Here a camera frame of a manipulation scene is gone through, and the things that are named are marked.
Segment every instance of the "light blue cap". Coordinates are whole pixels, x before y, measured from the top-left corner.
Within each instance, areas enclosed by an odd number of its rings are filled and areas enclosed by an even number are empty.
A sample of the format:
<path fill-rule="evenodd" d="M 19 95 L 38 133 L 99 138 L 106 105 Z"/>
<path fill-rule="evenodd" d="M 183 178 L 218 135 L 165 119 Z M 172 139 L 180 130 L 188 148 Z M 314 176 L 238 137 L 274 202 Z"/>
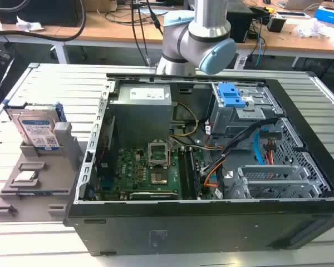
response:
<path fill-rule="evenodd" d="M 215 45 L 199 64 L 199 69 L 208 75 L 216 74 L 226 68 L 236 53 L 236 43 L 226 39 Z"/>
<path fill-rule="evenodd" d="M 163 27 L 189 23 L 193 19 L 194 19 L 194 11 L 191 10 L 170 11 L 164 16 Z"/>

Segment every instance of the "blue cable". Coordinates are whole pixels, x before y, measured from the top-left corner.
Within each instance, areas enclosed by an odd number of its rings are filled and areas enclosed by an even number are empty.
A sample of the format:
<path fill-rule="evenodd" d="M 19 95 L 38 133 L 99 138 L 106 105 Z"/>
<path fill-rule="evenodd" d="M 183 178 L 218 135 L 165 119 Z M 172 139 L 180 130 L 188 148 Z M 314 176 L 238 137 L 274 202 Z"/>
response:
<path fill-rule="evenodd" d="M 259 51 L 258 51 L 258 58 L 257 58 L 257 62 L 256 62 L 256 65 L 257 66 L 259 63 L 260 63 L 260 59 L 261 59 L 261 37 L 260 37 L 260 33 L 258 33 L 258 42 L 259 42 Z"/>
<path fill-rule="evenodd" d="M 261 152 L 260 152 L 260 149 L 259 149 L 259 146 L 258 146 L 258 140 L 260 138 L 260 131 L 257 131 L 254 135 L 254 152 L 255 152 L 255 155 L 256 155 L 256 158 L 257 158 L 257 161 L 260 165 L 264 165 L 264 162 L 262 160 L 262 156 L 261 156 Z"/>

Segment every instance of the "yellow wire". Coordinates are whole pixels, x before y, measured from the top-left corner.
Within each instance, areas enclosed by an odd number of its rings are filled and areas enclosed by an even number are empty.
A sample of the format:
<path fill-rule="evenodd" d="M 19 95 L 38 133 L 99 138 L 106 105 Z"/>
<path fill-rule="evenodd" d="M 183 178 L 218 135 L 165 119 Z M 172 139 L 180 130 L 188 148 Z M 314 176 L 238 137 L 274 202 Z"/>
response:
<path fill-rule="evenodd" d="M 180 102 L 177 102 L 177 105 L 181 105 L 181 106 L 184 106 L 186 110 L 188 110 L 192 116 L 194 117 L 194 120 L 195 120 L 195 126 L 194 126 L 194 129 L 191 131 L 191 132 L 187 132 L 187 133 L 180 133 L 180 134 L 176 134 L 176 135 L 170 135 L 170 136 L 173 136 L 173 137 L 183 137 L 183 136 L 188 136 L 188 135 L 192 135 L 196 132 L 196 130 L 198 129 L 198 119 L 196 117 L 196 115 L 193 113 L 193 111 L 187 107 L 185 104 L 183 103 L 180 103 Z"/>

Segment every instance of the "green motherboard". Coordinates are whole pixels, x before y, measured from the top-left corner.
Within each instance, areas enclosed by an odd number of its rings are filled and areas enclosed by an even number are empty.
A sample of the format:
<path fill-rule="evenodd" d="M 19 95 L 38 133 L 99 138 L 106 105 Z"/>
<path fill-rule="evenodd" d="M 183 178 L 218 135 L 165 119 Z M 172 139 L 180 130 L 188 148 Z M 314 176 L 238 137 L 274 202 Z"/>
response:
<path fill-rule="evenodd" d="M 151 158 L 163 160 L 165 152 L 158 149 L 153 151 Z M 179 153 L 178 149 L 171 149 L 168 168 L 150 168 L 148 148 L 120 149 L 115 176 L 100 178 L 98 199 L 127 200 L 132 192 L 174 193 L 178 195 L 178 199 L 183 199 L 181 179 L 184 177 L 180 177 Z M 202 150 L 194 150 L 193 158 L 199 170 L 204 164 Z"/>

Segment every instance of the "blue box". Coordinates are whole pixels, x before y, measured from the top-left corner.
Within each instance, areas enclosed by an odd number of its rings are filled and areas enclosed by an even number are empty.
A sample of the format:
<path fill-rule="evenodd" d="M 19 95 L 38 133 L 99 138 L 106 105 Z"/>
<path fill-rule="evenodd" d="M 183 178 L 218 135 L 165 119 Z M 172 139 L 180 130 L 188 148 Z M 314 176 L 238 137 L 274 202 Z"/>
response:
<path fill-rule="evenodd" d="M 329 10 L 329 9 L 320 7 L 316 11 L 314 18 L 317 18 L 320 21 L 325 21 L 325 22 L 334 24 L 334 10 Z"/>

